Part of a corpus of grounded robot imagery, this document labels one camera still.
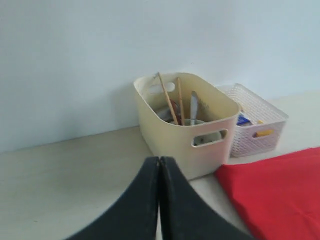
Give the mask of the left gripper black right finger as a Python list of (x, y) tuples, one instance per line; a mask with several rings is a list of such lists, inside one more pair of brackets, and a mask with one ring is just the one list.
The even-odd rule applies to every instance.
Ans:
[(252, 240), (192, 188), (173, 157), (159, 159), (159, 208), (164, 240)]

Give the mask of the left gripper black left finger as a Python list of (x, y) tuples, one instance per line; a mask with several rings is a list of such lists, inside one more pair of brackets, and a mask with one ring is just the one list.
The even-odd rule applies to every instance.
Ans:
[(101, 216), (69, 240), (154, 240), (158, 223), (158, 157), (147, 157), (137, 175)]

